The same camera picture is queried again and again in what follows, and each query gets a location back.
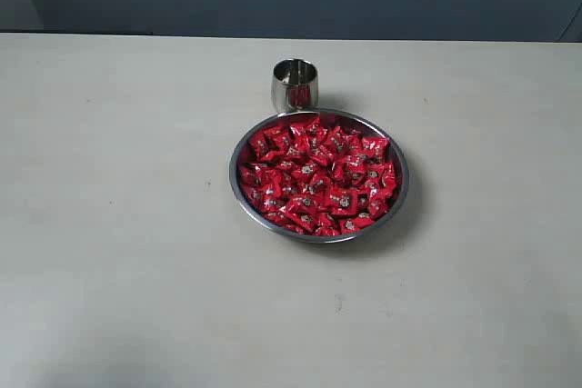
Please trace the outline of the stainless steel bowl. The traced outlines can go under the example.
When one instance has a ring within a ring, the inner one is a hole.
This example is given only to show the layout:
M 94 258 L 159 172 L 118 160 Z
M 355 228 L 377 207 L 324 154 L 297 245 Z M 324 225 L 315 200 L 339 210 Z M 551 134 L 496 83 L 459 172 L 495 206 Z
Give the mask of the stainless steel bowl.
M 339 122 L 341 124 L 346 124 L 350 128 L 362 131 L 364 134 L 369 134 L 374 137 L 382 137 L 388 140 L 385 156 L 390 158 L 395 164 L 396 195 L 393 200 L 387 201 L 386 214 L 379 217 L 375 223 L 365 227 L 362 230 L 347 234 L 330 236 L 293 233 L 282 226 L 268 221 L 265 217 L 263 217 L 263 215 L 261 215 L 261 213 L 259 213 L 257 208 L 251 205 L 250 200 L 248 200 L 243 193 L 243 189 L 241 188 L 242 179 L 239 175 L 237 166 L 242 164 L 245 158 L 249 158 L 254 154 L 250 144 L 248 143 L 251 136 L 258 133 L 262 128 L 276 127 L 285 122 L 305 121 L 310 115 L 321 115 L 326 122 Z M 406 198 L 410 187 L 408 161 L 402 148 L 398 142 L 395 141 L 392 135 L 361 116 L 350 114 L 345 111 L 325 108 L 319 108 L 315 110 L 297 110 L 275 114 L 251 127 L 239 140 L 232 153 L 229 163 L 228 175 L 233 196 L 241 208 L 252 220 L 269 231 L 306 244 L 338 244 L 350 240 L 362 239 L 371 234 L 375 234 L 381 230 L 386 229 L 394 222 L 395 218 L 398 217 L 398 213 L 402 210 L 403 205 L 406 203 Z

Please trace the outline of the small steel cup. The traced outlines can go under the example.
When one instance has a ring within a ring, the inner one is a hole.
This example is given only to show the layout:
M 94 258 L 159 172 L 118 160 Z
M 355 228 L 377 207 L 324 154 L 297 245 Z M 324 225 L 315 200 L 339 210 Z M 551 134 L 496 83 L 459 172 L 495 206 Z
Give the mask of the small steel cup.
M 317 68 L 303 59 L 279 61 L 273 68 L 271 100 L 278 113 L 315 108 L 319 100 Z

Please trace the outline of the red wrapped candy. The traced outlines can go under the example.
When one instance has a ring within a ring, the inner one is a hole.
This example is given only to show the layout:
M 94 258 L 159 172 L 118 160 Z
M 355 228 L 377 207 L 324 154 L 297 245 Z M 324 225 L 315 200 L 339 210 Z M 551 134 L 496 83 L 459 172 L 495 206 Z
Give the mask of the red wrapped candy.
M 364 150 L 369 154 L 382 156 L 389 146 L 390 140 L 382 136 L 365 136 L 361 140 Z
M 351 189 L 330 188 L 325 192 L 324 205 L 330 208 L 357 208 L 358 193 Z
M 342 219 L 339 221 L 340 231 L 342 234 L 355 233 L 374 224 L 375 221 L 368 215 L 358 215 Z
M 286 210 L 292 214 L 315 214 L 318 210 L 318 199 L 311 194 L 295 194 L 289 198 Z
M 274 126 L 263 131 L 268 142 L 278 150 L 286 151 L 292 144 L 289 129 L 284 126 Z

